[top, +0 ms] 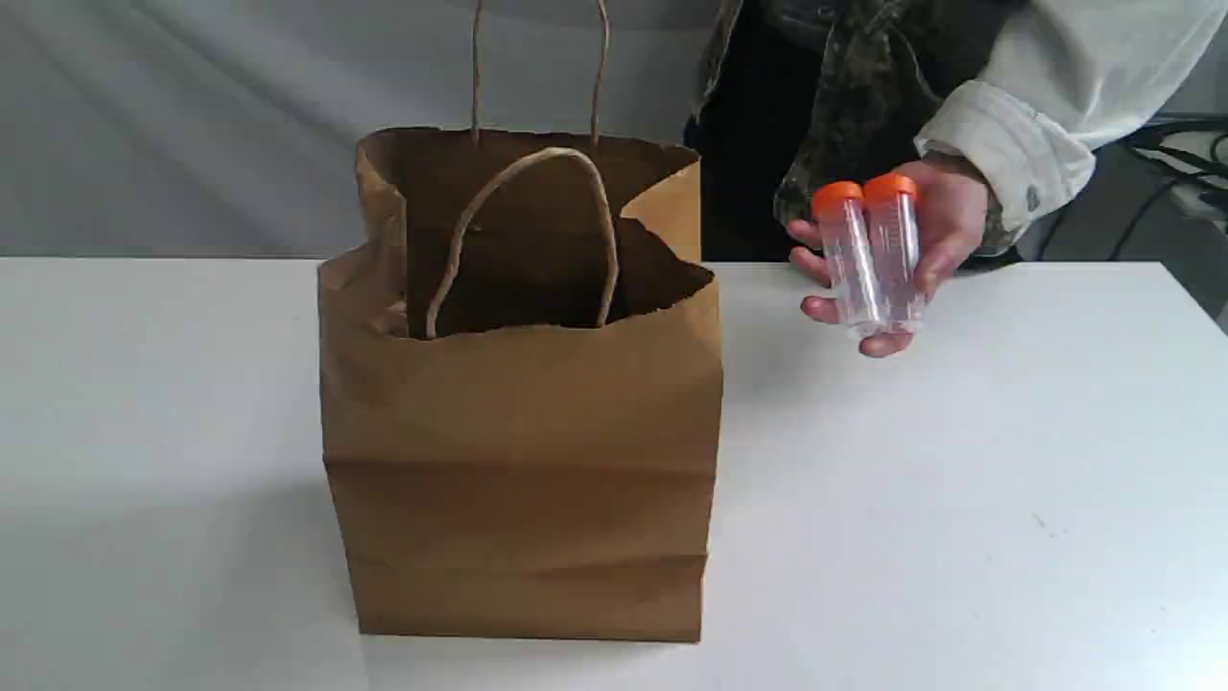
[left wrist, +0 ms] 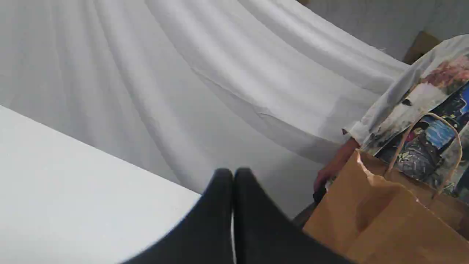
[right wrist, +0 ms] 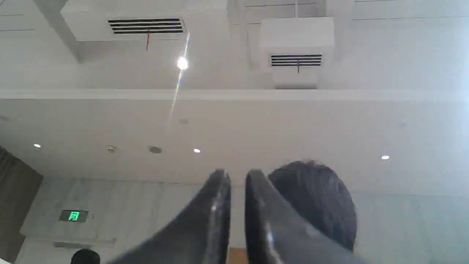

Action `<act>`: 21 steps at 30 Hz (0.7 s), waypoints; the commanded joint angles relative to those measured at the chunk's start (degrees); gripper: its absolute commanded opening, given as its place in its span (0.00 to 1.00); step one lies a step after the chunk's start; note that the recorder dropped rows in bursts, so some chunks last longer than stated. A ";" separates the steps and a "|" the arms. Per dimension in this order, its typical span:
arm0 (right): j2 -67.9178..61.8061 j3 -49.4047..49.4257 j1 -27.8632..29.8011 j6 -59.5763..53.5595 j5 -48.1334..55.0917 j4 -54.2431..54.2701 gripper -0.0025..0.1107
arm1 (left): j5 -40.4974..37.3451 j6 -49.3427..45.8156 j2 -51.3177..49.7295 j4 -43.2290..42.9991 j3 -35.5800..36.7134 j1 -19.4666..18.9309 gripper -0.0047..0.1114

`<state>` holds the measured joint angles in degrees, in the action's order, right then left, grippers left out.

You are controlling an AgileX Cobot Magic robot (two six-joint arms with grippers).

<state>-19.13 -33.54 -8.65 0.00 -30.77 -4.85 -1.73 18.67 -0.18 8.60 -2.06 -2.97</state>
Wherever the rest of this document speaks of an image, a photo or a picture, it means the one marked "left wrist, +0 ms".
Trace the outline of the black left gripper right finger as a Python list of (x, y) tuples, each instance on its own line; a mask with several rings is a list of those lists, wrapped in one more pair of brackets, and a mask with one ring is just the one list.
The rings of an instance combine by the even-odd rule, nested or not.
[(350, 262), (290, 222), (248, 168), (233, 179), (233, 238), (238, 264)]

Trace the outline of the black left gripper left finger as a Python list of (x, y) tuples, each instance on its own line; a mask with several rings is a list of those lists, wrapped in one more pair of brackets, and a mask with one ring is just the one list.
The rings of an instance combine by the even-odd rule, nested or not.
[(229, 169), (215, 170), (193, 208), (163, 238), (127, 264), (233, 264)]

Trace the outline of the person's right hand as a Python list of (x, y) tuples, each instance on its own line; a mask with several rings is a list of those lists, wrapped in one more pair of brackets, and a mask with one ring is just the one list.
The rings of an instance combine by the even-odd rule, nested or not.
[(314, 182), (313, 190), (314, 192), (318, 192), (325, 184), (335, 177), (340, 170), (342, 169), (343, 164), (328, 164), (323, 169), (321, 169)]

